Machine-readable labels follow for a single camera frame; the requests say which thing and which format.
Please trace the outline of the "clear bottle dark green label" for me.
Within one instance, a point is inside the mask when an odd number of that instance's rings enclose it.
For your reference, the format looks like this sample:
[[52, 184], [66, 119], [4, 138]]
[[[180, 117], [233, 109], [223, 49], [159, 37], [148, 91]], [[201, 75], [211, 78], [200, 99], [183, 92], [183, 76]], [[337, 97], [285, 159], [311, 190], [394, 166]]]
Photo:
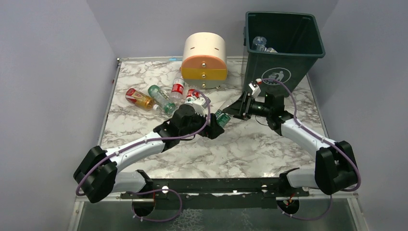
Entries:
[[223, 110], [233, 103], [234, 103], [233, 99], [226, 100], [215, 113], [216, 121], [218, 125], [220, 125], [222, 128], [225, 127], [231, 120], [231, 117], [228, 114], [224, 113]]

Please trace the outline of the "crushed clear bottle pink label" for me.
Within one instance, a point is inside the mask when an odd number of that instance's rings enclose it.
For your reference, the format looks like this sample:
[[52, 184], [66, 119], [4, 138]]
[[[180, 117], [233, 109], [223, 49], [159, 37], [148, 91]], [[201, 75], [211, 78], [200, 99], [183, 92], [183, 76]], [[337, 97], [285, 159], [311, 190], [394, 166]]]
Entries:
[[251, 50], [264, 52], [266, 50], [267, 39], [263, 36], [256, 36], [251, 45]]

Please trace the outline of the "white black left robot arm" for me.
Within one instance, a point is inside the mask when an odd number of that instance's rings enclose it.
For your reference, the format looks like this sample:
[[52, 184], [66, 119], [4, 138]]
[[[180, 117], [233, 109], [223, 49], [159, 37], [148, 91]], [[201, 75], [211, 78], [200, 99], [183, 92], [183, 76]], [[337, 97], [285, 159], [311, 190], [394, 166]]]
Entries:
[[188, 137], [200, 135], [215, 139], [222, 133], [224, 129], [217, 123], [215, 114], [202, 116], [192, 106], [183, 104], [172, 118], [138, 140], [106, 150], [100, 146], [92, 147], [73, 174], [78, 183], [76, 195], [86, 196], [91, 203], [96, 203], [111, 193], [151, 190], [144, 171], [123, 170], [146, 157], [173, 148]]

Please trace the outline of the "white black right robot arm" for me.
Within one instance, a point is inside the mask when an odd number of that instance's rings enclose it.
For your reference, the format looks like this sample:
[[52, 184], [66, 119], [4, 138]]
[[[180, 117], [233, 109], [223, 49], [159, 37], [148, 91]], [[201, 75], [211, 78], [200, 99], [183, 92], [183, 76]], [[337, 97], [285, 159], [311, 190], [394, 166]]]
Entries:
[[351, 145], [346, 141], [335, 142], [322, 137], [301, 124], [285, 110], [283, 96], [267, 94], [264, 102], [257, 102], [251, 94], [244, 92], [222, 112], [241, 120], [248, 120], [251, 116], [264, 117], [271, 130], [292, 140], [315, 159], [314, 167], [300, 167], [281, 173], [282, 189], [307, 187], [332, 195], [358, 185]]

